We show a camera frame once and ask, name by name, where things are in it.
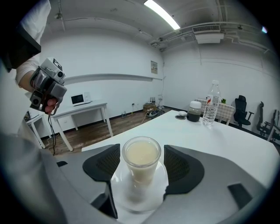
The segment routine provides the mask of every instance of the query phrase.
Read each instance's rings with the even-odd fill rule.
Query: glass cup
[[[139,136],[125,143],[122,156],[134,181],[149,182],[161,156],[161,147],[156,140]]]

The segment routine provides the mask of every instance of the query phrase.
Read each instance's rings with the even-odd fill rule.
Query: white sleeve
[[[49,0],[41,0],[21,21],[22,27],[38,44],[40,44],[40,39],[45,30],[50,10]],[[39,61],[40,56],[37,54],[17,68],[16,81],[18,84],[27,72],[35,71],[38,68]]]

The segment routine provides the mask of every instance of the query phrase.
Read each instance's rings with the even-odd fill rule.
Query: ceiling
[[[146,7],[145,1],[50,0],[52,9],[45,35],[64,29],[102,28],[126,33],[136,40],[165,50],[194,41],[192,28],[189,26],[212,23],[220,25],[225,39],[246,42],[264,51],[272,48],[266,35],[261,32],[262,26],[235,0],[154,0],[181,27],[177,31]],[[60,11],[59,2],[63,20],[55,18]]]

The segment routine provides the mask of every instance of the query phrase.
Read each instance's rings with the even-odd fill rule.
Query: microwave
[[[91,102],[91,96],[89,95],[89,92],[84,92],[81,94],[77,94],[74,96],[71,96],[72,105],[77,106],[85,103]]]

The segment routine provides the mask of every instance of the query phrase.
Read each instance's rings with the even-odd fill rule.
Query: air conditioner
[[[219,25],[198,26],[192,28],[198,44],[220,43],[224,34]]]

